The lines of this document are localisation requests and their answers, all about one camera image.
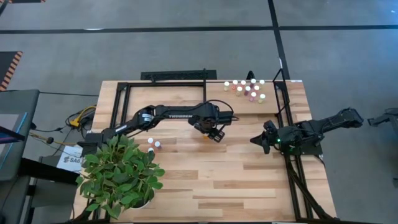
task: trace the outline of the potted plant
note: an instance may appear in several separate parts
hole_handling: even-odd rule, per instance
[[[154,198],[154,189],[163,187],[157,177],[165,171],[152,163],[154,152],[141,152],[138,146],[125,135],[115,136],[85,156],[85,174],[76,182],[80,195],[92,200],[86,211],[101,207],[117,219],[122,207],[142,208]]]

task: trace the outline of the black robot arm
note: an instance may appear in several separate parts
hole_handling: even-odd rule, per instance
[[[322,153],[319,145],[324,133],[336,128],[358,128],[362,123],[362,117],[352,108],[343,109],[325,119],[301,121],[280,129],[272,121],[267,121],[262,134],[250,139],[250,142],[262,146],[266,154],[269,153],[270,146],[274,146],[277,150],[292,155],[316,155]]]
[[[148,131],[156,127],[164,119],[188,118],[188,123],[195,129],[202,134],[206,134],[210,139],[220,142],[224,137],[223,128],[232,123],[233,110],[230,107],[231,111],[220,111],[219,107],[210,103],[210,101],[199,103],[196,106],[146,106],[124,124],[120,124],[115,128],[106,128],[102,133],[87,134],[84,142],[78,142],[83,147],[82,156],[95,152],[97,147],[101,147],[103,142],[113,136],[129,134],[137,130],[139,130],[139,133]]]

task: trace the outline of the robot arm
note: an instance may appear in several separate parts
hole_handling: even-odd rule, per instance
[[[220,111],[218,106],[209,103],[199,103],[196,106],[146,106],[134,114],[133,118],[115,128],[106,128],[102,133],[90,133],[86,135],[84,142],[78,142],[83,147],[82,156],[89,152],[95,152],[103,142],[113,136],[129,134],[139,130],[148,131],[156,127],[164,119],[187,119],[195,129],[206,134],[210,139],[220,142],[225,133],[223,128],[231,125],[233,110]]]
[[[280,147],[275,147],[277,150],[290,154],[319,154],[317,148],[319,149],[324,133],[336,128],[358,128],[362,123],[362,117],[352,108],[343,109],[338,114],[319,121],[302,121],[280,129],[272,121],[267,121],[264,123],[265,131],[250,139],[250,142],[262,146],[266,154],[269,153],[270,146],[275,145]]]

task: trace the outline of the gray floor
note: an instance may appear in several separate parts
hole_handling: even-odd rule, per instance
[[[280,26],[398,23],[393,0],[276,0]],[[175,26],[269,26],[267,1],[47,0],[8,5],[0,29]],[[398,30],[283,31],[292,79],[304,81],[314,118],[352,106],[364,118],[398,105]],[[140,72],[217,69],[219,78],[248,70],[271,78],[279,68],[273,31],[140,34],[2,35],[0,51],[24,52],[10,89],[98,94],[102,80],[139,79]],[[94,97],[41,95],[34,121],[56,128]],[[53,136],[63,139],[66,133]],[[68,141],[77,141],[73,133]],[[336,211],[344,220],[396,223],[397,136],[389,124],[330,132],[322,142]],[[30,140],[25,156],[53,149]],[[70,205],[45,207],[34,223],[62,222]]]

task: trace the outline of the wooden table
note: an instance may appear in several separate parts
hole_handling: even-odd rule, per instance
[[[166,174],[160,179],[162,190],[146,208],[128,210],[115,222],[259,222],[294,221],[289,184],[284,158],[275,150],[265,155],[261,147],[249,139],[262,132],[262,125],[277,111],[272,83],[261,91],[266,93],[263,104],[250,103],[247,97],[238,98],[223,91],[223,82],[210,88],[207,99],[216,98],[234,104],[235,115],[240,118],[227,126],[226,136],[220,143],[203,138],[186,120],[165,120],[148,133],[136,136],[146,151],[147,138],[162,143],[155,162]],[[92,130],[100,132],[109,127],[117,81],[104,81],[99,93]],[[303,83],[287,82],[294,122],[311,119]],[[203,100],[198,87],[139,87],[132,88],[127,120],[147,105],[195,105]],[[121,100],[118,120],[120,120]],[[302,156],[308,189],[330,215],[335,209],[323,165],[313,156]],[[304,204],[298,190],[300,209],[305,216]],[[86,199],[76,193],[75,211],[79,214]]]

